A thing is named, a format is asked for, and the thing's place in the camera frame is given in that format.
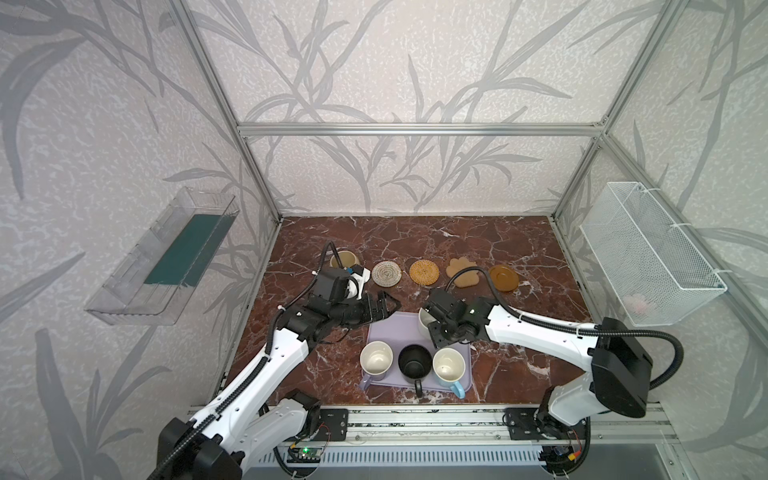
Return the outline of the cork paw-shaped coaster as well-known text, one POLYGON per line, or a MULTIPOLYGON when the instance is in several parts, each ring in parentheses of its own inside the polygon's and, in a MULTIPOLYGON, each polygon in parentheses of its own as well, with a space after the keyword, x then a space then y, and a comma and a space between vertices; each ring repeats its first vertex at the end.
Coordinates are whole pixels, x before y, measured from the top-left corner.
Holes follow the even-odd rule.
MULTIPOLYGON (((474 266, 476 266, 476 263, 470 261, 467 257, 451 258, 445 271, 448 278, 451 279, 459 271, 474 266)), ((473 270, 458 276, 454 280, 453 285, 456 288, 469 288, 477 285, 479 281, 479 273, 473 270)))

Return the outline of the white patterned round coaster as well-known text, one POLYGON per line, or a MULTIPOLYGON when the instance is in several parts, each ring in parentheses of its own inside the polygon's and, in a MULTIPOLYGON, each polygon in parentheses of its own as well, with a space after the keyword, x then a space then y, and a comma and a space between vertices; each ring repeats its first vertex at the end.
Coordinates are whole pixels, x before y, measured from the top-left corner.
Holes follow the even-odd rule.
POLYGON ((382 288, 396 286, 402 278, 402 270, 394 261, 382 261, 377 263, 371 271, 374 283, 382 288))

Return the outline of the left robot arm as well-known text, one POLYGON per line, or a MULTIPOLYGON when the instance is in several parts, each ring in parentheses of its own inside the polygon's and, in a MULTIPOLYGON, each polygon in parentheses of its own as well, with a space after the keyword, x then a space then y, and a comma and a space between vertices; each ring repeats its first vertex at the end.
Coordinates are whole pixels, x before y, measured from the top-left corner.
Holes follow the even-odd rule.
POLYGON ((400 308, 392 296, 365 290, 370 270, 355 265, 314 272, 293 300, 278 308, 266 343, 236 378, 190 420, 172 419, 158 438, 152 479, 239 479, 249 461, 297 437, 315 404, 289 398, 260 415, 280 383, 335 328, 348 331, 384 320, 400 308))

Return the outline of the white mug purple handle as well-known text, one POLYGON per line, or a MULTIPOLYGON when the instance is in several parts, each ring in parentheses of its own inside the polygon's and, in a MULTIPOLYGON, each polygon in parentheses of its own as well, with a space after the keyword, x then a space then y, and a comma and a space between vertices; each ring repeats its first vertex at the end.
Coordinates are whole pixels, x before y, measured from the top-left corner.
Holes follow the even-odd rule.
POLYGON ((361 351, 359 357, 360 367, 363 372, 359 388, 365 391, 373 382, 386 378, 394 360, 393 350, 384 341, 368 343, 361 351))

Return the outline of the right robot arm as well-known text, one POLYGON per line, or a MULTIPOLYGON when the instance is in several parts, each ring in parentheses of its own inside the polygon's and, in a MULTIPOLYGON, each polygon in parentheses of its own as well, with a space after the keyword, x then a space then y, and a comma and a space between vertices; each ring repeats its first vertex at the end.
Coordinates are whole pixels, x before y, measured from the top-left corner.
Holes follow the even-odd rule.
POLYGON ((433 318, 428 330, 438 348, 489 341, 535 350, 580 368, 579 377, 545 393, 538 409, 541 424, 574 426, 606 411, 642 418, 649 392, 670 380, 684 361, 677 337, 629 329, 609 317, 599 324, 573 323, 518 310, 497 298, 466 303, 441 288, 430 292, 423 310, 433 318))

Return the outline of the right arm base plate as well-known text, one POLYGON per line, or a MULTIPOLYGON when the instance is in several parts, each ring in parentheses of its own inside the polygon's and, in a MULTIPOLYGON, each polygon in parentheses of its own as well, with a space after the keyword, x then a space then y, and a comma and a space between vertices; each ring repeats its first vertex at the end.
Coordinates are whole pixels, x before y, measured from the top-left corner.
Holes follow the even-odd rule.
POLYGON ((540 413, 534 407, 510 407, 503 411, 502 423, 507 428, 511 440, 585 440, 589 435, 591 423, 588 419, 568 426, 540 413))

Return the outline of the black mug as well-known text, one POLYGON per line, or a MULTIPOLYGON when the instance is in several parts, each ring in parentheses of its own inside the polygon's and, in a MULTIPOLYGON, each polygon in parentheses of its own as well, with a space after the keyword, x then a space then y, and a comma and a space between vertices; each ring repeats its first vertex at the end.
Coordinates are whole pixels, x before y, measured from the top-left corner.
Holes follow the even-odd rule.
POLYGON ((423 380, 432 369, 432 355, 426 347, 418 344, 405 346, 398 355, 398 368, 415 388, 417 398, 423 397, 423 380))

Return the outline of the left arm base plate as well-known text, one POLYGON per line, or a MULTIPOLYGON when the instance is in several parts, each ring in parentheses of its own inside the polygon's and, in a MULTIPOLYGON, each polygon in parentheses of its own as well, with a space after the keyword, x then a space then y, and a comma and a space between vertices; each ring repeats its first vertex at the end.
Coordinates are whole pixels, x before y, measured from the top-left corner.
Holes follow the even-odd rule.
POLYGON ((349 410, 316 408, 308 413, 298 438, 306 441, 340 442, 347 437, 349 410))

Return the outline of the woven rattan round coaster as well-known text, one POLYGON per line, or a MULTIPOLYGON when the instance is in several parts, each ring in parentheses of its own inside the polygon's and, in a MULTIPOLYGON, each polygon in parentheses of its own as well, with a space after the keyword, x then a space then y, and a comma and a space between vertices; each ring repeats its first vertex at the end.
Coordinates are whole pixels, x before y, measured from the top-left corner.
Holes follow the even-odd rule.
POLYGON ((417 260, 409 268, 409 277, 418 285, 430 286, 438 281, 440 269, 431 260, 417 260))

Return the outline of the beige ceramic mug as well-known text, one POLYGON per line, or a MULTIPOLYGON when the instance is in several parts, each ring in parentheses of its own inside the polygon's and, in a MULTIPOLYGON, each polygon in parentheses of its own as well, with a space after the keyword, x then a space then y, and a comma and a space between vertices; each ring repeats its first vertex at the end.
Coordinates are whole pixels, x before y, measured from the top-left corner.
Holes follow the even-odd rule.
POLYGON ((337 261, 336 256, 334 254, 331 255, 331 258, 329 260, 329 265, 332 268, 351 268, 354 265, 358 265, 360 263, 360 260, 357 257, 357 255, 348 250, 340 250, 338 252, 338 257, 341 260, 341 262, 337 261))

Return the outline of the white mug blue outside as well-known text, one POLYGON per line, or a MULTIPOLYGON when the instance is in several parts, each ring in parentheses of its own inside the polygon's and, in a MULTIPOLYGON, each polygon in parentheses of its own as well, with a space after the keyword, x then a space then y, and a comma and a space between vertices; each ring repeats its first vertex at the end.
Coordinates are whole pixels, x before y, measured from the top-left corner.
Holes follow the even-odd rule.
POLYGON ((459 351, 448 347, 436 351, 432 358, 432 370, 441 386, 448 388, 459 399, 466 397, 460 383, 466 372, 466 362, 459 351))

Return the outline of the brown wooden round coaster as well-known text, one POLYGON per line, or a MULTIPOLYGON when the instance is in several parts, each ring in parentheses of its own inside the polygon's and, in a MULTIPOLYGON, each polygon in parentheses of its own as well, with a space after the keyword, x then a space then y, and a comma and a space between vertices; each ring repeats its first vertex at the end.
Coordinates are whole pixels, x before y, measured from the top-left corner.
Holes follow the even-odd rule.
POLYGON ((492 284, 499 292, 512 292, 519 287, 519 274, 506 265, 493 266, 489 271, 489 275, 492 284))

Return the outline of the white speckled mug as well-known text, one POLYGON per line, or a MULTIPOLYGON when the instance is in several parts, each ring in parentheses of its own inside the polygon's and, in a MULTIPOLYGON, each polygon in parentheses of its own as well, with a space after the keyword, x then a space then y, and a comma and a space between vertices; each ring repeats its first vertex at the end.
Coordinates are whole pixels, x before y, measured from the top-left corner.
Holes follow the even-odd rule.
POLYGON ((421 308, 418 312, 418 330, 421 334, 421 336, 426 339, 431 339, 431 334, 429 330, 429 326, 435 322, 436 319, 424 308, 421 308))

